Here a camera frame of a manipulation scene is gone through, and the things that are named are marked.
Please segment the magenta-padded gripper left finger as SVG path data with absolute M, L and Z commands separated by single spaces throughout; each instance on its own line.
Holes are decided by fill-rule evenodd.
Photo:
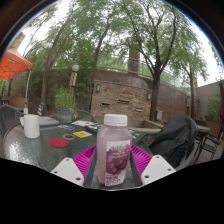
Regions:
M 92 146 L 74 158 L 64 158 L 51 173 L 81 187 L 90 187 L 96 164 L 96 147 Z

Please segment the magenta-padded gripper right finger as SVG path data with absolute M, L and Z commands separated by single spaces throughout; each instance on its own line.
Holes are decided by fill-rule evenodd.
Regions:
M 161 155 L 152 156 L 135 145 L 131 149 L 130 164 L 136 187 L 148 185 L 175 172 Z

